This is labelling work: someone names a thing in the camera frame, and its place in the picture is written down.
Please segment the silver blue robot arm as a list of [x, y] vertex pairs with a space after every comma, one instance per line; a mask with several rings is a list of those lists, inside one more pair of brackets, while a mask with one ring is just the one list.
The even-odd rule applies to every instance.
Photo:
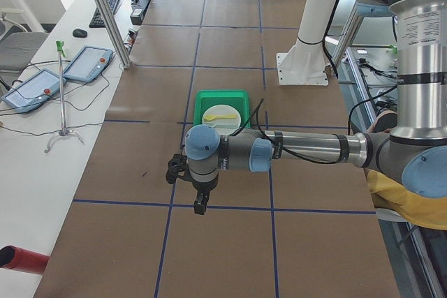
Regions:
[[192, 183], [204, 214], [220, 170], [265, 172], [274, 159], [351, 163], [426, 198], [446, 196], [446, 0], [358, 0], [360, 14], [397, 17], [397, 125], [390, 133], [324, 135], [192, 127], [168, 162], [169, 184]]

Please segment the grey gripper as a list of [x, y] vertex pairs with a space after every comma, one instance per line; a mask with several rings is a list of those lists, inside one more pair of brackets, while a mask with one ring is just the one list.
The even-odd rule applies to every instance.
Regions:
[[194, 214], [204, 215], [207, 211], [207, 203], [212, 191], [218, 183], [219, 171], [215, 158], [203, 160], [188, 159], [184, 154], [174, 154], [168, 161], [166, 181], [174, 184], [177, 179], [189, 180], [189, 173], [192, 178], [193, 187], [198, 191], [193, 204]]

